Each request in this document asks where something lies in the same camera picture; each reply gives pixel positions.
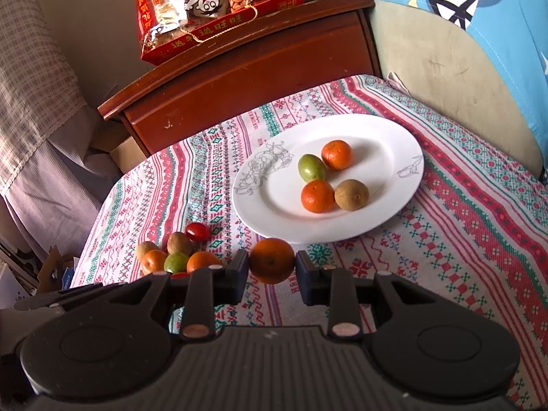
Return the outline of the checkered grey curtain cloth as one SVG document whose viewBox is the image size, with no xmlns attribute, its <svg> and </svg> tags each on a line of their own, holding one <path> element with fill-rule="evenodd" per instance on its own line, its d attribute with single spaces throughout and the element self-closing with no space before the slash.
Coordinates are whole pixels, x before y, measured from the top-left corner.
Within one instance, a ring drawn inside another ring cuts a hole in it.
<svg viewBox="0 0 548 411">
<path fill-rule="evenodd" d="M 37 0 L 1 0 L 1 195 L 42 260 L 79 256 L 121 172 Z"/>
</svg>

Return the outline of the small yellow brown fruit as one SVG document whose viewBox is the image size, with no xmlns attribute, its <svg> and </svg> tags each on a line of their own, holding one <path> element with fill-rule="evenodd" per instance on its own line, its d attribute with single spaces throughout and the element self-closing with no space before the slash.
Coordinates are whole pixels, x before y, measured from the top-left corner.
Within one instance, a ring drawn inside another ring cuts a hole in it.
<svg viewBox="0 0 548 411">
<path fill-rule="evenodd" d="M 342 181 L 334 190 L 334 199 L 339 208 L 354 212 L 364 207 L 369 201 L 370 190 L 356 179 Z"/>
</svg>

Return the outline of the orange tangerine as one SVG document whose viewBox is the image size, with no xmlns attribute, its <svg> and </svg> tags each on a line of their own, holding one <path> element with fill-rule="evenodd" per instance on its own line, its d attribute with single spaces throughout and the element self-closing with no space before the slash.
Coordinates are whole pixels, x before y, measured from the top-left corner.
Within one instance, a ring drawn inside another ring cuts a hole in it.
<svg viewBox="0 0 548 411">
<path fill-rule="evenodd" d="M 330 212 L 335 206 L 334 189 L 324 180 L 313 180 L 302 189 L 301 204 L 309 212 Z"/>
<path fill-rule="evenodd" d="M 186 265 L 186 271 L 190 274 L 198 269 L 211 265 L 223 266 L 222 261 L 209 251 L 197 251 L 189 257 Z"/>
<path fill-rule="evenodd" d="M 164 262 L 168 254 L 162 250 L 150 250 L 140 259 L 141 271 L 147 276 L 164 270 Z"/>
</svg>

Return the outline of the white ceramic plate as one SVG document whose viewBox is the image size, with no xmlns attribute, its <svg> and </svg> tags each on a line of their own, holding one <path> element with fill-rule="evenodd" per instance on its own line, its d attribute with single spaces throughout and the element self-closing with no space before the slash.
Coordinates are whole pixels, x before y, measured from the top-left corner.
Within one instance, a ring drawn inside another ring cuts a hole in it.
<svg viewBox="0 0 548 411">
<path fill-rule="evenodd" d="M 306 185 L 298 171 L 305 154 L 318 157 L 333 140 L 350 145 L 347 169 L 328 170 L 337 187 L 355 179 L 369 189 L 355 212 L 334 207 L 314 213 L 301 203 Z M 384 224 L 411 200 L 424 174 L 424 152 L 411 130 L 367 114 L 341 114 L 299 123 L 266 140 L 244 161 L 232 186 L 240 220 L 264 238 L 316 244 L 354 238 Z"/>
</svg>

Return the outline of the blue white milk carton box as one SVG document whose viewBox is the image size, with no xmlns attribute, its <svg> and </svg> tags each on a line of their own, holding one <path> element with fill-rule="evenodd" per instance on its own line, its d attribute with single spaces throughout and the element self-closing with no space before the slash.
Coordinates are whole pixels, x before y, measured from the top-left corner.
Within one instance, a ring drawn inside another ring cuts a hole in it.
<svg viewBox="0 0 548 411">
<path fill-rule="evenodd" d="M 53 246 L 38 273 L 36 293 L 42 294 L 62 290 L 63 278 L 66 277 L 65 273 L 67 271 L 73 270 L 75 257 L 76 255 L 73 252 L 62 254 L 57 246 Z"/>
</svg>

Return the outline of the red snack gift box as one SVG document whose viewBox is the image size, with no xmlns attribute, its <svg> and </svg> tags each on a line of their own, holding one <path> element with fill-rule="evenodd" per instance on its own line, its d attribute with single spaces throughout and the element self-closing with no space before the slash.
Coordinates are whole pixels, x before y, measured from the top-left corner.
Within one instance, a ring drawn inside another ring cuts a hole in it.
<svg viewBox="0 0 548 411">
<path fill-rule="evenodd" d="M 258 17 L 305 0 L 137 0 L 140 59 L 160 65 Z"/>
</svg>

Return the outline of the beige sofa cushion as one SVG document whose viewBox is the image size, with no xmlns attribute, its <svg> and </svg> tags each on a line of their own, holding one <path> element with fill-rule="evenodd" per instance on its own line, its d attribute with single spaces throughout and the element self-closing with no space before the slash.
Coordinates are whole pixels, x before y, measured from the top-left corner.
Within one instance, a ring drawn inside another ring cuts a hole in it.
<svg viewBox="0 0 548 411">
<path fill-rule="evenodd" d="M 539 177 L 540 148 L 518 105 L 476 41 L 421 9 L 375 1 L 370 23 L 382 76 L 456 121 Z"/>
</svg>

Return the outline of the brown wooden nightstand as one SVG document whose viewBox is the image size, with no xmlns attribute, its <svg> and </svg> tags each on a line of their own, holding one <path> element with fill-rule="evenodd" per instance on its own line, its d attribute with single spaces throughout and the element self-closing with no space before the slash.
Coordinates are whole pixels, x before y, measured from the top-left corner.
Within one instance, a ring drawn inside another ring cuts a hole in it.
<svg viewBox="0 0 548 411">
<path fill-rule="evenodd" d="M 374 0 L 316 0 L 257 18 L 167 60 L 106 100 L 145 155 L 270 101 L 380 76 Z"/>
</svg>

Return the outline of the cherry tomato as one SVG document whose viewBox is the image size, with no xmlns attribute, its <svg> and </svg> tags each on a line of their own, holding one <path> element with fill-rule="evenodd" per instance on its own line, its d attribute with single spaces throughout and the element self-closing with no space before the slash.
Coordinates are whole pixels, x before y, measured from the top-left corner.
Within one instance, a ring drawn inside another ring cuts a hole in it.
<svg viewBox="0 0 548 411">
<path fill-rule="evenodd" d="M 185 226 L 184 233 L 187 238 L 195 243 L 205 243 L 211 239 L 211 229 L 208 225 L 192 222 Z"/>
<path fill-rule="evenodd" d="M 180 273 L 172 274 L 171 279 L 182 279 L 182 278 L 186 278 L 186 277 L 189 277 L 189 276 L 190 276 L 190 273 L 188 273 L 188 272 L 180 272 Z"/>
</svg>

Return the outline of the kiwi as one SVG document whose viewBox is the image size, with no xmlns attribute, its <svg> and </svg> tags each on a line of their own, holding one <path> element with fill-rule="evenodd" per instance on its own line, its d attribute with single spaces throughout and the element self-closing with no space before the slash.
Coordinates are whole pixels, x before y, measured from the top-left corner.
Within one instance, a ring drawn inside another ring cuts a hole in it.
<svg viewBox="0 0 548 411">
<path fill-rule="evenodd" d="M 151 251 L 159 250 L 158 246 L 151 241 L 140 242 L 136 247 L 136 258 L 140 263 L 148 260 L 147 254 Z"/>
<path fill-rule="evenodd" d="M 167 238 L 166 250 L 169 254 L 182 253 L 191 256 L 193 245 L 185 233 L 174 232 Z"/>
</svg>

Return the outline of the large front tangerine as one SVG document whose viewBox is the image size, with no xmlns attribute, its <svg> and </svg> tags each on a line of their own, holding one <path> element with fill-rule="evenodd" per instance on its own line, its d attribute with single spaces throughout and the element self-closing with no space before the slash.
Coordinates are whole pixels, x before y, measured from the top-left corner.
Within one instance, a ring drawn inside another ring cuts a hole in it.
<svg viewBox="0 0 548 411">
<path fill-rule="evenodd" d="M 249 255 L 249 270 L 264 284 L 279 284 L 295 268 L 295 252 L 291 245 L 279 238 L 265 238 L 258 241 Z"/>
</svg>

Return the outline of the green jujube fruit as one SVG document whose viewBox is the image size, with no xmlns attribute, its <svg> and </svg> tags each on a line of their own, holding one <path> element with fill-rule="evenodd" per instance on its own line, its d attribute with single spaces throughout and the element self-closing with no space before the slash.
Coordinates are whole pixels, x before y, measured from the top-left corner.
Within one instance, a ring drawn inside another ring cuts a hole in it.
<svg viewBox="0 0 548 411">
<path fill-rule="evenodd" d="M 163 270 L 171 274 L 184 273 L 187 271 L 189 256 L 182 252 L 169 254 L 163 263 Z"/>
</svg>

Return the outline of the small tangerine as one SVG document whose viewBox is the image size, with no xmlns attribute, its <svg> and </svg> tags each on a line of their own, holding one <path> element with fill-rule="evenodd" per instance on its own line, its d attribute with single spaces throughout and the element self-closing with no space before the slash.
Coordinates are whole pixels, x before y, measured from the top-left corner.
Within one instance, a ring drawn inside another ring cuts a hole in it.
<svg viewBox="0 0 548 411">
<path fill-rule="evenodd" d="M 329 169 L 342 171 L 352 164 L 353 149 L 343 140 L 333 140 L 322 148 L 321 158 Z"/>
</svg>

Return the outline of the blue cartoon pillow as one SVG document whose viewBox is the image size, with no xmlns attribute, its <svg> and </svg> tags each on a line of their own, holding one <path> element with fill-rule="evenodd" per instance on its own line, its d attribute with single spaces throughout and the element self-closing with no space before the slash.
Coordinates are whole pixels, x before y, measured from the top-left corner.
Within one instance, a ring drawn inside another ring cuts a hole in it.
<svg viewBox="0 0 548 411">
<path fill-rule="evenodd" d="M 469 34 L 547 151 L 547 0 L 383 1 L 425 10 Z"/>
</svg>

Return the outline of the brown cardboard box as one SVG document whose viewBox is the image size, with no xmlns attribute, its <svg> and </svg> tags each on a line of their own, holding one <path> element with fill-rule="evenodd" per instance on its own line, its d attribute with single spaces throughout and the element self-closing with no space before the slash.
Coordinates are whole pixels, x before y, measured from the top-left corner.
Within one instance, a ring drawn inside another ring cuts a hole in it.
<svg viewBox="0 0 548 411">
<path fill-rule="evenodd" d="M 123 174 L 147 158 L 136 139 L 118 121 L 102 122 L 92 136 L 90 148 L 109 154 Z"/>
</svg>

